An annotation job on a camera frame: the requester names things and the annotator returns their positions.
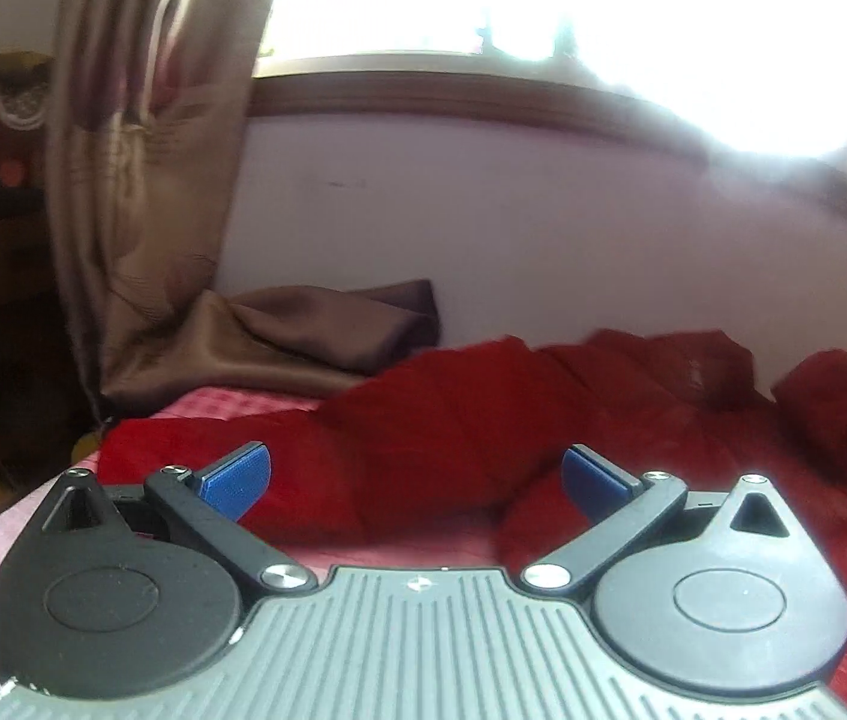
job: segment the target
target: triangular hole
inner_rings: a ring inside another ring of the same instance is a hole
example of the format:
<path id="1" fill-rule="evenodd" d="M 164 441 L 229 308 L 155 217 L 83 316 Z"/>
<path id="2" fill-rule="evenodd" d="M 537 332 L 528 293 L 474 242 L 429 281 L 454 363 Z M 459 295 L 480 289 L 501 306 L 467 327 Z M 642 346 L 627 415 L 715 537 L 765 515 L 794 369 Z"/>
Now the triangular hole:
<path id="1" fill-rule="evenodd" d="M 786 538 L 789 531 L 780 521 L 770 501 L 760 493 L 747 493 L 734 521 L 729 524 L 734 531 L 759 533 L 761 536 Z"/>
<path id="2" fill-rule="evenodd" d="M 100 521 L 100 517 L 94 510 L 94 504 L 91 503 L 91 497 L 86 494 L 86 490 L 74 488 L 67 490 L 64 497 L 60 499 L 57 507 L 47 518 L 43 530 L 57 533 L 83 531 L 87 528 L 95 528 L 100 524 Z"/>

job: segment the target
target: red cloth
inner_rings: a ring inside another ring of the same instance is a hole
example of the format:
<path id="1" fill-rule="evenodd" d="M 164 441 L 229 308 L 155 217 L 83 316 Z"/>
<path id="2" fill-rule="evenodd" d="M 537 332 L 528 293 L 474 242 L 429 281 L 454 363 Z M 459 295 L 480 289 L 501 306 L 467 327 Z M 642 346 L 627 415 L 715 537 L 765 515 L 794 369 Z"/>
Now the red cloth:
<path id="1" fill-rule="evenodd" d="M 584 442 L 696 490 L 765 473 L 847 586 L 847 355 L 815 355 L 776 391 L 779 406 L 753 389 L 750 353 L 722 333 L 603 331 L 537 351 L 505 338 L 423 354 L 310 413 L 127 421 L 105 441 L 99 474 L 139 482 L 263 440 L 271 487 L 241 520 L 262 538 L 374 541 L 498 507 L 498 557 L 516 570 L 587 526 L 558 467 Z M 847 701 L 847 656 L 833 687 Z"/>

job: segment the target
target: metal screw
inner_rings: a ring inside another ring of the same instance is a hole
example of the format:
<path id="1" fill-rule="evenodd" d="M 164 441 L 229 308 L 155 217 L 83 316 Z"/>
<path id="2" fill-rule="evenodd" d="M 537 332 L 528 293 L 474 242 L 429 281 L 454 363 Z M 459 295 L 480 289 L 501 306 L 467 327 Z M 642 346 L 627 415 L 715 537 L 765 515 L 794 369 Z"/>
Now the metal screw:
<path id="1" fill-rule="evenodd" d="M 310 571 L 302 565 L 276 563 L 268 565 L 260 572 L 260 581 L 278 590 L 296 590 L 310 581 Z"/>
<path id="2" fill-rule="evenodd" d="M 523 581 L 531 587 L 542 590 L 555 590 L 570 584 L 570 572 L 563 565 L 551 562 L 539 562 L 523 569 Z"/>

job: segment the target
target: bright window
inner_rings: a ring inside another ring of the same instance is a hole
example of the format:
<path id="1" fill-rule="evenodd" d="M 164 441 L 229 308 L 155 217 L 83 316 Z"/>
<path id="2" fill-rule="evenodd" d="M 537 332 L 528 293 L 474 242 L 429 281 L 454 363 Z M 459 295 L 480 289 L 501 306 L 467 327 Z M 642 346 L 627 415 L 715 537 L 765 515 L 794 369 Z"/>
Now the bright window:
<path id="1" fill-rule="evenodd" d="M 847 0 L 275 0 L 259 67 L 384 52 L 575 61 L 734 148 L 847 145 Z"/>

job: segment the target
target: brown curtain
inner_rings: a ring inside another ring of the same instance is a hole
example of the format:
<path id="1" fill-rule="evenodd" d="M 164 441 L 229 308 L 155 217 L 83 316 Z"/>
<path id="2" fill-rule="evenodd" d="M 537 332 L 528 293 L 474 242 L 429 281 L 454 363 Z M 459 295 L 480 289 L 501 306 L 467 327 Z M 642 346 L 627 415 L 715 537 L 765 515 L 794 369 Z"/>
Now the brown curtain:
<path id="1" fill-rule="evenodd" d="M 98 416 L 205 384 L 332 394 L 436 340 L 426 284 L 234 303 L 208 289 L 270 2 L 62 1 L 47 207 Z"/>

